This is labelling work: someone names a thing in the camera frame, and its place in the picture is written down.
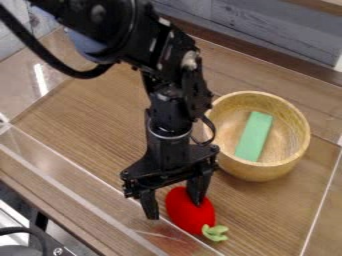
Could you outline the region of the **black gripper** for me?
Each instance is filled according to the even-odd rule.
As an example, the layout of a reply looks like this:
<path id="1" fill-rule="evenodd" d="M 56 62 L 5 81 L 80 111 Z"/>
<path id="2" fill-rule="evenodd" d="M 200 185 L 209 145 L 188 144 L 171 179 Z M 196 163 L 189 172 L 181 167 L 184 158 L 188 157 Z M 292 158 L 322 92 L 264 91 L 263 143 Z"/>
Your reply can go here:
<path id="1" fill-rule="evenodd" d="M 219 147 L 205 141 L 191 143 L 192 129 L 179 134 L 145 125 L 147 150 L 143 157 L 120 173 L 123 192 L 127 198 L 140 200 L 145 217 L 159 219 L 155 191 L 185 181 L 185 190 L 192 203 L 204 200 L 215 170 Z"/>

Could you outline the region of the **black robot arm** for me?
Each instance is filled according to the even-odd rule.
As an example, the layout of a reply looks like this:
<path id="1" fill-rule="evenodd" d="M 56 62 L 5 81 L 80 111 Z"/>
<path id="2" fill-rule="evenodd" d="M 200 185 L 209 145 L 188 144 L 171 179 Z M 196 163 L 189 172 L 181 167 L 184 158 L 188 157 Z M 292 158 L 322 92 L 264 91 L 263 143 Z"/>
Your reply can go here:
<path id="1" fill-rule="evenodd" d="M 155 192 L 184 181 L 193 204 L 203 202 L 219 147 L 192 137 L 209 124 L 212 93 L 196 42 L 161 18 L 149 0 L 28 0 L 68 28 L 80 54 L 97 64 L 127 63 L 141 74 L 147 150 L 121 173 L 124 196 L 159 218 Z"/>

